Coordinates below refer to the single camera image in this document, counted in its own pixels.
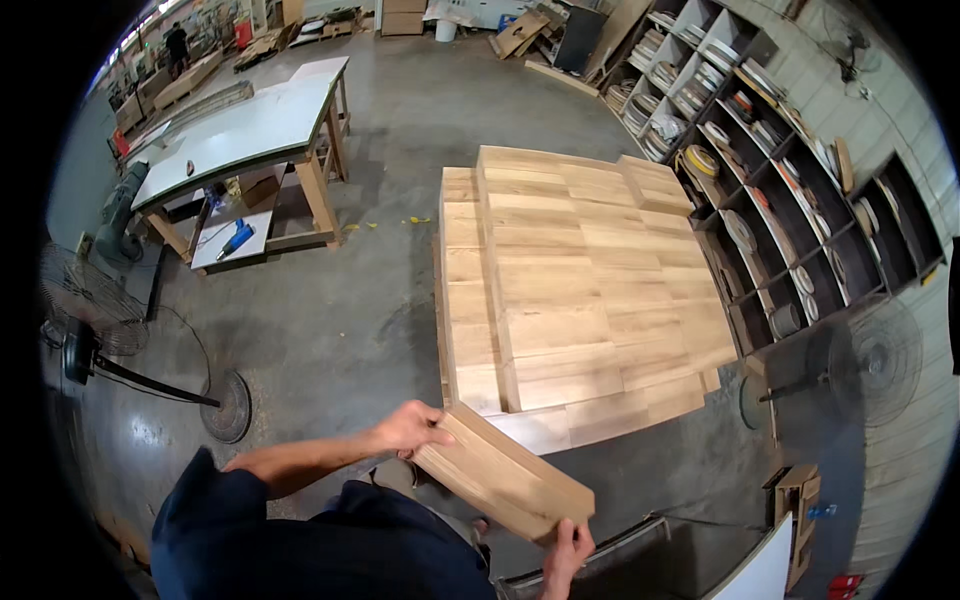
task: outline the wooden table leg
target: wooden table leg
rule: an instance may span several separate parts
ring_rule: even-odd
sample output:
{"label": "wooden table leg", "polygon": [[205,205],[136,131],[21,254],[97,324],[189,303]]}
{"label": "wooden table leg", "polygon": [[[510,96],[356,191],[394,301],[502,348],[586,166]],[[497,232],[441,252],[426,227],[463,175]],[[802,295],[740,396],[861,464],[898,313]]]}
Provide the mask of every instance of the wooden table leg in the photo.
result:
{"label": "wooden table leg", "polygon": [[333,159],[336,161],[337,173],[344,183],[348,180],[347,151],[344,149],[344,136],[340,131],[340,119],[337,110],[337,95],[330,98],[330,107],[326,111],[326,128],[330,132],[330,147],[333,149]]}
{"label": "wooden table leg", "polygon": [[344,115],[344,121],[346,123],[346,126],[343,127],[342,131],[344,135],[350,135],[350,111],[349,108],[347,108],[347,80],[344,79],[343,74],[340,75],[338,86],[340,87],[340,104],[344,109],[344,111],[340,114]]}
{"label": "wooden table leg", "polygon": [[340,246],[343,234],[340,231],[340,225],[337,224],[337,217],[330,208],[329,196],[326,192],[326,178],[324,177],[324,168],[315,155],[311,155],[305,162],[296,165],[297,177],[300,178],[300,185],[303,187],[303,195],[306,196],[307,204],[310,205],[310,212],[313,213],[313,227],[317,231],[333,231],[333,241],[327,242],[330,248]]}
{"label": "wooden table leg", "polygon": [[180,233],[174,229],[174,224],[170,223],[170,219],[167,218],[167,212],[163,209],[152,212],[147,215],[147,221],[159,232],[160,236],[163,237],[163,241],[169,244],[170,247],[180,255],[183,262],[185,262],[187,266],[190,266],[190,263],[193,262],[193,254],[190,252],[190,240],[180,235]]}

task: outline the worker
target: worker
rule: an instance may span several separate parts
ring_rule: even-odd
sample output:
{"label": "worker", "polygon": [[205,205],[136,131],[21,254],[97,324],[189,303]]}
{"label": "worker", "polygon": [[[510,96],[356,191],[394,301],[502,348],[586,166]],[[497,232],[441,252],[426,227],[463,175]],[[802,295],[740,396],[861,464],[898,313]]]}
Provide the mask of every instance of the worker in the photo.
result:
{"label": "worker", "polygon": [[[443,414],[411,400],[355,435],[259,448],[223,471],[201,448],[156,515],[151,570],[160,597],[495,599],[479,543],[486,521],[470,530],[419,504],[415,472],[400,460],[423,444],[454,444],[433,426]],[[398,458],[348,480],[310,520],[267,518],[267,500],[388,451]],[[585,523],[562,520],[540,598],[564,600],[593,549]]]}
{"label": "worker", "polygon": [[167,50],[170,51],[171,77],[176,79],[190,68],[190,53],[186,49],[186,31],[175,21],[173,29],[167,34]]}

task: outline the shelving unit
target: shelving unit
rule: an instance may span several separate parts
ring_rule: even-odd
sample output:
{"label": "shelving unit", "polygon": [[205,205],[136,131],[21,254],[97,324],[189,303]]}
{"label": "shelving unit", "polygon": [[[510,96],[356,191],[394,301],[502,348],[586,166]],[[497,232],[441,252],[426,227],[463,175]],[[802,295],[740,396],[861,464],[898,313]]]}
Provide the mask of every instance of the shelving unit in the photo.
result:
{"label": "shelving unit", "polygon": [[[651,18],[663,12],[676,15],[672,25],[665,26],[666,21],[657,16]],[[656,110],[639,132],[625,127],[648,159],[674,168],[696,206],[690,223],[727,309],[741,356],[776,345],[779,339],[768,319],[786,304],[797,309],[803,331],[841,318],[845,310],[870,298],[896,294],[926,277],[937,264],[946,264],[923,200],[898,156],[888,158],[845,196],[799,113],[747,75],[757,65],[762,69],[777,52],[756,25],[713,0],[655,0],[629,43],[638,44],[651,28],[663,33],[654,58],[646,68],[639,68],[628,61],[633,48],[627,49],[601,91],[625,79],[637,80],[623,108],[611,107],[621,122],[637,94],[657,100]],[[697,28],[704,35],[694,43]],[[709,47],[714,40],[734,50],[733,64],[724,65],[712,55]],[[744,65],[750,59],[756,65]],[[675,81],[653,77],[661,60],[676,67]],[[691,78],[698,74],[703,78],[699,69],[704,62],[721,72],[722,81],[700,107],[691,110],[678,94]],[[707,89],[701,86],[698,90]],[[752,123],[764,122],[772,144],[764,144],[764,132],[733,108],[737,93],[749,100]],[[661,114],[673,114],[686,125],[659,157],[645,147],[645,138],[651,122]],[[711,135],[715,128],[725,139]],[[678,153],[690,145],[713,156],[714,178],[680,160]],[[855,206],[861,198],[869,203],[876,227],[864,227],[863,209]],[[725,210],[746,222],[756,241],[755,252],[734,243],[721,215]],[[811,294],[805,291],[807,280],[812,283]]]}
{"label": "shelving unit", "polygon": [[[675,15],[672,25],[668,25],[668,21],[660,18],[664,13]],[[684,129],[676,138],[669,140],[668,150],[662,153],[660,159],[652,156],[649,148],[642,142],[649,127],[644,128],[640,134],[627,128],[627,132],[648,159],[666,163],[676,152],[680,140],[689,133],[691,124],[697,120],[703,110],[710,106],[717,90],[732,77],[731,68],[727,67],[725,72],[724,69],[714,66],[723,79],[723,82],[717,86],[717,90],[711,91],[704,87],[703,91],[707,97],[700,107],[692,107],[691,103],[683,99],[681,90],[691,83],[701,64],[703,62],[714,64],[710,44],[719,41],[733,49],[740,57],[749,55],[761,64],[766,64],[776,50],[776,46],[756,25],[713,0],[656,0],[644,18],[638,21],[636,29],[628,39],[637,45],[650,29],[657,29],[664,35],[664,39],[649,64],[642,65],[633,59],[630,54],[630,50],[633,49],[631,47],[612,74],[604,81],[601,92],[605,93],[611,85],[619,84],[624,79],[636,79],[637,86],[628,97],[624,108],[613,109],[621,122],[623,112],[633,96],[637,93],[650,93],[648,87],[653,87],[658,92],[656,95],[660,105],[655,114],[674,114],[684,120]],[[697,41],[698,34],[702,34],[699,41]],[[656,76],[655,69],[660,62],[668,63],[676,70],[677,76],[674,81],[665,82]]]}

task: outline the navy shirt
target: navy shirt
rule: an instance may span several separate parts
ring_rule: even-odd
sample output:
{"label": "navy shirt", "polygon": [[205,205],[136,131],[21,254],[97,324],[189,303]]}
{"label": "navy shirt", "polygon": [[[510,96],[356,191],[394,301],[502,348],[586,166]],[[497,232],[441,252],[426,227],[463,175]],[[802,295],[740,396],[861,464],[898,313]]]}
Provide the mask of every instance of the navy shirt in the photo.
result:
{"label": "navy shirt", "polygon": [[496,597],[476,550],[393,490],[347,481],[308,521],[268,519],[266,503],[265,483],[202,447],[156,516],[160,597]]}

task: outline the red container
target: red container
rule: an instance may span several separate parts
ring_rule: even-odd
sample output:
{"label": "red container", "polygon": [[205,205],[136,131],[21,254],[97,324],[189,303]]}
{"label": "red container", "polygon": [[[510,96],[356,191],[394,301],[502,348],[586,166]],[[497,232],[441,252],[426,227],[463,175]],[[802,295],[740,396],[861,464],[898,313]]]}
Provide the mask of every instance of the red container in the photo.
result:
{"label": "red container", "polygon": [[253,26],[250,23],[249,19],[244,19],[240,23],[237,23],[233,26],[233,32],[237,36],[237,48],[243,50],[247,47],[247,44],[250,43],[250,40],[253,39]]}

